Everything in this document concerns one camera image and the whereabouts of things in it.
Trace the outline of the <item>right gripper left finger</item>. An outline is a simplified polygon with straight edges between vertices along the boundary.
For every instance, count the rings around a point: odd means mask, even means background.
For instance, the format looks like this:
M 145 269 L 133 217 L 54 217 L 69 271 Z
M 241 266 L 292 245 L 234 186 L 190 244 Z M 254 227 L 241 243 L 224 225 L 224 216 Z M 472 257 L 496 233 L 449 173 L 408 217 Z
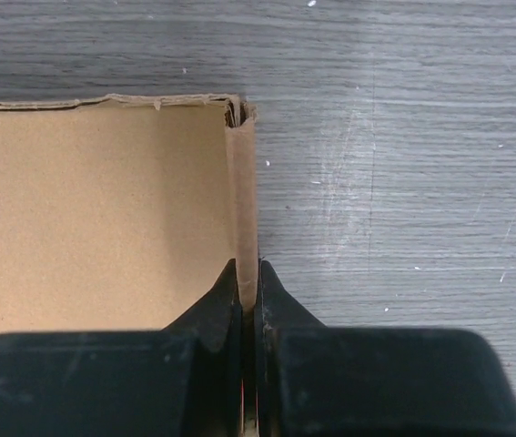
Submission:
M 240 336 L 233 262 L 161 330 L 0 333 L 0 436 L 237 436 Z

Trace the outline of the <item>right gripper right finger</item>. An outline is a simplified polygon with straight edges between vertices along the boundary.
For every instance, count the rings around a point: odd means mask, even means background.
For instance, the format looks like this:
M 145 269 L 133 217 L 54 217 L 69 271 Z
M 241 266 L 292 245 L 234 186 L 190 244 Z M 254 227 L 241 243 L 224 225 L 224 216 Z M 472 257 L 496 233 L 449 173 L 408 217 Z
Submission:
M 254 313 L 262 436 L 516 436 L 516 396 L 473 331 L 327 326 L 267 261 Z

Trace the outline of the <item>cardboard box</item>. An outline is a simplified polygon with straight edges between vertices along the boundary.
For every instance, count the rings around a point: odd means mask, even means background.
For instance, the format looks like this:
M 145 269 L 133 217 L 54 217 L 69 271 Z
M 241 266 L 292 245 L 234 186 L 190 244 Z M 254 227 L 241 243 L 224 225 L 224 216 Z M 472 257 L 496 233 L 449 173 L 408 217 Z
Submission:
M 163 328 L 226 263 L 257 300 L 256 108 L 0 102 L 0 333 Z

